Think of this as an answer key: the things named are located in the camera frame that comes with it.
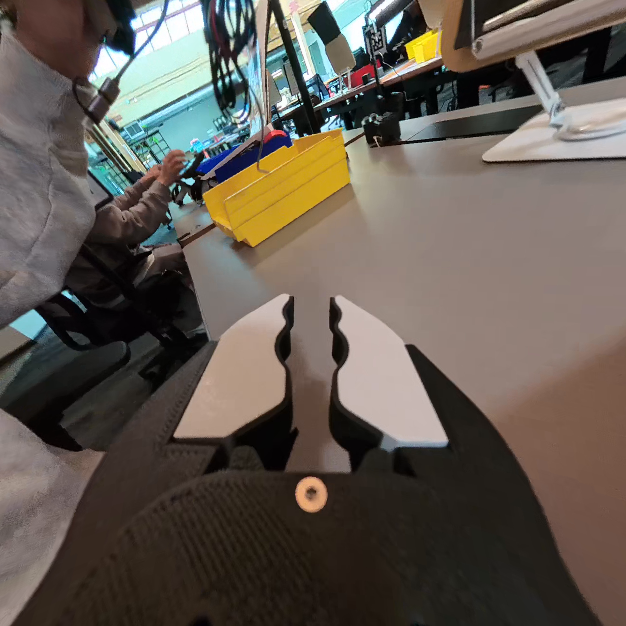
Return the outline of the black headset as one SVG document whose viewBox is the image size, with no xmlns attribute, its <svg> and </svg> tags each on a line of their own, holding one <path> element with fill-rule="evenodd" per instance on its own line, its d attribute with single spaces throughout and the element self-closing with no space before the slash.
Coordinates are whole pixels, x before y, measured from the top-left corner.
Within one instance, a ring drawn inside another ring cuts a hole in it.
<svg viewBox="0 0 626 626">
<path fill-rule="evenodd" d="M 83 4 L 99 42 L 111 50 L 133 56 L 136 35 L 131 23 L 136 13 L 131 1 L 83 1 Z"/>
</svg>

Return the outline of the grey desk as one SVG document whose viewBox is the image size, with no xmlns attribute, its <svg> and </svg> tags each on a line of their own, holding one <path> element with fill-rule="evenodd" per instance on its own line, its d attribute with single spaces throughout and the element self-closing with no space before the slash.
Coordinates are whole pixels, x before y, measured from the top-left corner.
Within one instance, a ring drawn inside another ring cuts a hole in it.
<svg viewBox="0 0 626 626">
<path fill-rule="evenodd" d="M 625 161 L 487 164 L 500 137 L 347 146 L 351 184 L 255 248 L 185 247 L 218 338 L 295 298 L 291 471 L 347 471 L 327 425 L 329 299 L 415 345 L 491 420 L 604 625 L 625 624 Z"/>
</svg>

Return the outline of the black office chair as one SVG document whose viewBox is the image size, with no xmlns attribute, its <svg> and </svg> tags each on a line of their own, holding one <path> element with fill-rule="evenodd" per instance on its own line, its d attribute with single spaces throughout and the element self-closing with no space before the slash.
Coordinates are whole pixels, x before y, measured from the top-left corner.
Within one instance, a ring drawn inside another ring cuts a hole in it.
<svg viewBox="0 0 626 626">
<path fill-rule="evenodd" d="M 61 292 L 36 307 L 53 333 L 78 351 L 150 334 L 185 346 L 201 314 L 177 245 L 83 244 Z"/>
</svg>

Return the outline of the blue plastic bin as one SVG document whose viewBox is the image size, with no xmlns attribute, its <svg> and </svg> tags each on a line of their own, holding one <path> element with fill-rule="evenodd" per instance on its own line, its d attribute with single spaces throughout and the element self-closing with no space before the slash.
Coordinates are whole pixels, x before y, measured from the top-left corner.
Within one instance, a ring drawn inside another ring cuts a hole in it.
<svg viewBox="0 0 626 626">
<path fill-rule="evenodd" d="M 205 177 L 205 180 L 215 180 L 217 184 L 227 181 L 232 176 L 257 162 L 258 157 L 265 158 L 277 150 L 292 146 L 291 136 L 284 131 L 271 131 L 263 140 L 262 148 L 257 141 L 252 142 L 237 154 L 236 148 L 227 150 L 215 157 L 202 161 L 196 168 L 196 172 Z"/>
</svg>

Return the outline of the black metal pole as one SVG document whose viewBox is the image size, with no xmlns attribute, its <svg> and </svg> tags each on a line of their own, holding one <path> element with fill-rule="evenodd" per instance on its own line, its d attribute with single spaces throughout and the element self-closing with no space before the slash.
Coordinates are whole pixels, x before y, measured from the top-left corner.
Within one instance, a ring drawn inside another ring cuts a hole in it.
<svg viewBox="0 0 626 626">
<path fill-rule="evenodd" d="M 301 71 L 301 66 L 292 42 L 289 28 L 287 26 L 285 14 L 283 12 L 280 1 L 268 1 L 268 6 L 269 14 L 272 14 L 276 20 L 278 32 L 282 40 L 285 53 L 287 55 L 289 65 L 291 66 L 293 77 L 300 92 L 301 102 L 309 125 L 310 134 L 315 135 L 320 132 L 320 126 L 317 123 L 314 106 L 310 100 L 309 91 L 306 85 L 306 81 L 304 80 L 304 75 Z"/>
</svg>

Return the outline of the thin flat monitor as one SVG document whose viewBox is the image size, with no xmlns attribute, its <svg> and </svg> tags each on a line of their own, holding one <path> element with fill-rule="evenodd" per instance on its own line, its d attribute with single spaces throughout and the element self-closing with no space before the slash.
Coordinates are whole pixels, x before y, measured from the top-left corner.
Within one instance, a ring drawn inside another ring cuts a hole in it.
<svg viewBox="0 0 626 626">
<path fill-rule="evenodd" d="M 255 43 L 248 46 L 247 84 L 250 98 L 250 141 L 261 141 L 271 127 L 270 74 L 267 71 L 267 52 L 273 1 L 255 2 Z"/>
</svg>

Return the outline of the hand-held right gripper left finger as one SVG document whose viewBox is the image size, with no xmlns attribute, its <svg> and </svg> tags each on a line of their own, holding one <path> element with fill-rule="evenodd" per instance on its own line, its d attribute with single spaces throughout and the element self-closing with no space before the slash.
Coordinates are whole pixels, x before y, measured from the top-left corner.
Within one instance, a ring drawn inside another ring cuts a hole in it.
<svg viewBox="0 0 626 626">
<path fill-rule="evenodd" d="M 217 342 L 173 432 L 180 444 L 252 448 L 265 469 L 283 471 L 293 427 L 291 354 L 294 298 L 283 293 L 239 319 Z"/>
</svg>

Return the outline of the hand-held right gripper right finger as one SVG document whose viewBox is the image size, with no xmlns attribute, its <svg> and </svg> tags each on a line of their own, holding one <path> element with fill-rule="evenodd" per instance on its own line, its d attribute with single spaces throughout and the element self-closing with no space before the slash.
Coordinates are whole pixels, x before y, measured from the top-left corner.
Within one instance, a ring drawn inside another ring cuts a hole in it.
<svg viewBox="0 0 626 626">
<path fill-rule="evenodd" d="M 330 298 L 329 328 L 329 429 L 350 471 L 372 451 L 448 453 L 449 436 L 402 338 L 342 295 Z"/>
</svg>

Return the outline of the small yellow plastic bin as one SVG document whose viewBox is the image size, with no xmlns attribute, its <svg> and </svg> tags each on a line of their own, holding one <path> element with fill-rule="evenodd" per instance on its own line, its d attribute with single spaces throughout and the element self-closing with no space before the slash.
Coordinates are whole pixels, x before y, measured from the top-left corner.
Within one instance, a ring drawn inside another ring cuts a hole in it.
<svg viewBox="0 0 626 626">
<path fill-rule="evenodd" d="M 441 56 L 441 29 L 432 29 L 405 44 L 408 60 L 423 64 Z"/>
</svg>

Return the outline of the white monitor stand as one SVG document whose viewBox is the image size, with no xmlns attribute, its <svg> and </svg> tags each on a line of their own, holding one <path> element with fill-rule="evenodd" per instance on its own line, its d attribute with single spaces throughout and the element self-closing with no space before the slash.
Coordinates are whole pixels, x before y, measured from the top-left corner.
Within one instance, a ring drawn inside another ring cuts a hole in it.
<svg viewBox="0 0 626 626">
<path fill-rule="evenodd" d="M 536 51 L 514 58 L 544 112 L 482 157 L 487 163 L 625 158 L 625 97 L 567 106 Z"/>
</svg>

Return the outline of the large yellow plastic bin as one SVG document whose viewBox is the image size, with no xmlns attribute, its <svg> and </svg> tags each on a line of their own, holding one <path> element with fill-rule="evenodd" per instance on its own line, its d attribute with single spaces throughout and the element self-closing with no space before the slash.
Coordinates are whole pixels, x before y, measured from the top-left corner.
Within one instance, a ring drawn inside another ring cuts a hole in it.
<svg viewBox="0 0 626 626">
<path fill-rule="evenodd" d="M 299 138 L 203 195 L 216 228 L 255 247 L 350 184 L 343 132 Z"/>
</svg>

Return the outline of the small black desk device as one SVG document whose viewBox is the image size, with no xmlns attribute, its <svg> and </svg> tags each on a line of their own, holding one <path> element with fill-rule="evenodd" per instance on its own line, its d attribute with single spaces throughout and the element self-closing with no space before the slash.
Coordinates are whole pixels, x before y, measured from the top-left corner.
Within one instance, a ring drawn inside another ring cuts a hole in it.
<svg viewBox="0 0 626 626">
<path fill-rule="evenodd" d="M 395 112 L 372 113 L 362 119 L 362 130 L 369 146 L 386 146 L 401 140 L 400 119 Z"/>
</svg>

